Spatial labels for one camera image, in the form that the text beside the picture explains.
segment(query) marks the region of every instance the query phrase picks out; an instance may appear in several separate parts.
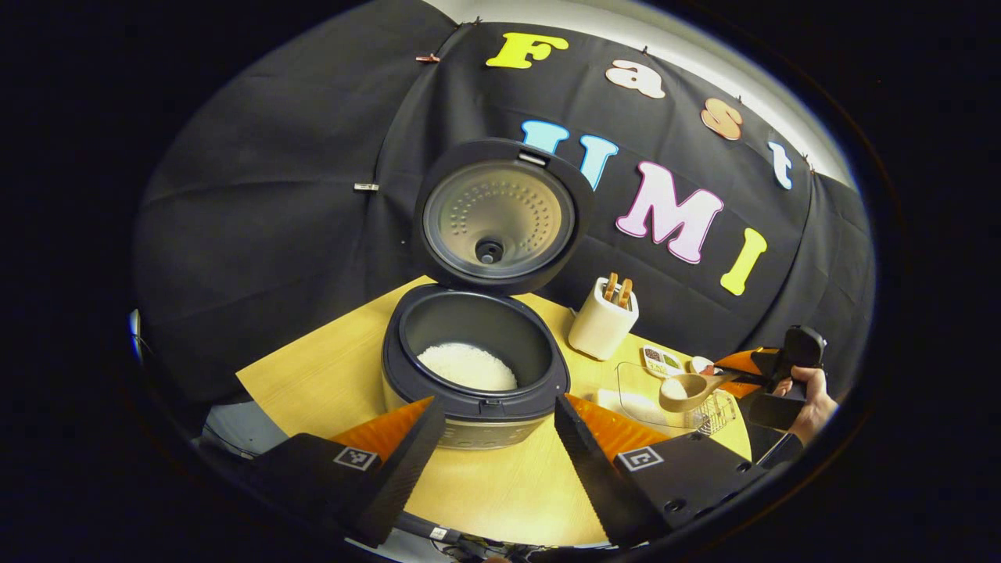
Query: black cloth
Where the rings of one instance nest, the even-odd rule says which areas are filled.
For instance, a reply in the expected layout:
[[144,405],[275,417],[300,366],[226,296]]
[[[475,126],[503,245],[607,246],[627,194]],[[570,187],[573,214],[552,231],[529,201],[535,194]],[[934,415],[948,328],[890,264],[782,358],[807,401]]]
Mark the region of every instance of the black cloth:
[[[570,48],[528,69],[486,66],[512,31],[561,37]],[[431,52],[439,63],[413,60]],[[609,81],[617,59],[654,69],[666,97]],[[703,124],[710,97],[739,109],[739,140]],[[830,343],[832,390],[847,383],[873,304],[858,193],[812,174],[796,147],[737,99],[666,61],[551,27],[456,28],[419,1],[377,2],[278,49],[181,133],[150,183],[137,230],[136,279],[153,346],[193,399],[235,393],[235,371],[421,273],[410,229],[425,171],[462,141],[523,140],[529,119],[565,127],[570,137],[556,154],[575,165],[583,135],[619,147],[596,186],[591,229],[539,295],[578,308],[594,279],[615,270],[635,284],[634,333],[711,359],[781,346],[790,325],[809,325]],[[776,180],[768,141],[786,147],[793,189]],[[678,203],[700,189],[724,201],[698,263],[668,250],[678,231],[655,243],[652,233],[616,226],[640,189],[643,161],[671,170]],[[367,181],[379,191],[352,189]],[[768,249],[735,296],[720,279],[749,227]]]

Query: inner lid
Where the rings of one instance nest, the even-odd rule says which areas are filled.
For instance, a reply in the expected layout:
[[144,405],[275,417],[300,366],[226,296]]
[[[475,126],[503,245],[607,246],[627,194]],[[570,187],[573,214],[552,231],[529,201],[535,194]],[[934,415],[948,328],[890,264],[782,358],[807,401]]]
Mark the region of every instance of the inner lid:
[[570,243],[574,204],[563,183],[519,160],[459,168],[429,194],[428,245],[468,275],[505,279],[545,266]]

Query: wooden table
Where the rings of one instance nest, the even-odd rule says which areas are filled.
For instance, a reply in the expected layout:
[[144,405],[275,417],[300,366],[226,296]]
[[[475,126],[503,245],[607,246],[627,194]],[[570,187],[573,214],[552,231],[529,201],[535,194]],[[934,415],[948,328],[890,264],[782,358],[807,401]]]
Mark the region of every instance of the wooden table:
[[[289,436],[304,432],[331,437],[381,415],[385,407],[380,354],[389,317],[403,294],[431,283],[420,277],[398,288],[244,368],[237,377]],[[516,299],[550,327],[570,368],[571,393],[578,397],[587,398],[600,388],[618,389],[616,367],[622,362],[642,364],[640,349],[654,344],[630,335],[615,357],[599,362],[567,345],[574,320],[570,310],[534,295]],[[712,437],[751,460],[739,411],[736,420]],[[607,541],[552,415],[525,442],[510,448],[436,449],[406,511],[439,526],[508,542],[583,545]]]

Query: human hand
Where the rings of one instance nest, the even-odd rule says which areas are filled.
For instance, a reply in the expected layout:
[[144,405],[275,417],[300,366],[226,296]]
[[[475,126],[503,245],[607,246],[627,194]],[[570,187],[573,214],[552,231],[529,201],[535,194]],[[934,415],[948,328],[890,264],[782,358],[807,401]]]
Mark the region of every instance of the human hand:
[[807,384],[806,404],[796,417],[796,422],[789,427],[789,433],[799,438],[806,446],[834,415],[838,404],[827,394],[827,377],[824,370],[794,366],[792,376],[779,382],[772,394],[785,397],[793,389],[794,379]]

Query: white wall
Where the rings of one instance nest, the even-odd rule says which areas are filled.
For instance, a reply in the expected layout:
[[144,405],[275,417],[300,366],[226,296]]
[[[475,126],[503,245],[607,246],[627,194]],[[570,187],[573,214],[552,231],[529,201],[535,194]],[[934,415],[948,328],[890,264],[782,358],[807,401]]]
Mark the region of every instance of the white wall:
[[534,23],[604,37],[676,64],[712,82],[786,137],[818,172],[856,187],[823,124],[761,67],[699,29],[633,0],[424,0],[456,22]]

